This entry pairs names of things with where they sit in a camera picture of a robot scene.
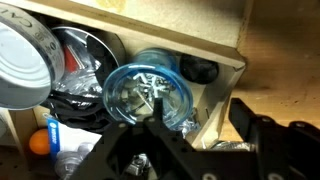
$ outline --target metal can lid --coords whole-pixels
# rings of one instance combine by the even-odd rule
[[[3,23],[0,23],[0,39],[2,79],[29,88],[51,85],[43,57],[27,39]]]

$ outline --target metal bolt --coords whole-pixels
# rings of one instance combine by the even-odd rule
[[[283,177],[277,173],[270,173],[268,175],[268,180],[283,180]]]
[[[206,173],[202,176],[202,180],[217,180],[217,177],[211,173]]]
[[[298,126],[298,127],[305,127],[305,124],[302,123],[302,122],[298,122],[298,123],[296,123],[296,126]]]
[[[124,127],[126,127],[127,125],[125,124],[125,123],[121,123],[121,124],[119,124],[119,128],[124,128]]]
[[[141,92],[137,89],[134,89],[135,92],[137,92],[138,96],[142,99],[142,101],[147,105],[147,107],[153,112],[152,106],[149,104],[149,102],[146,100],[146,98],[141,94]]]

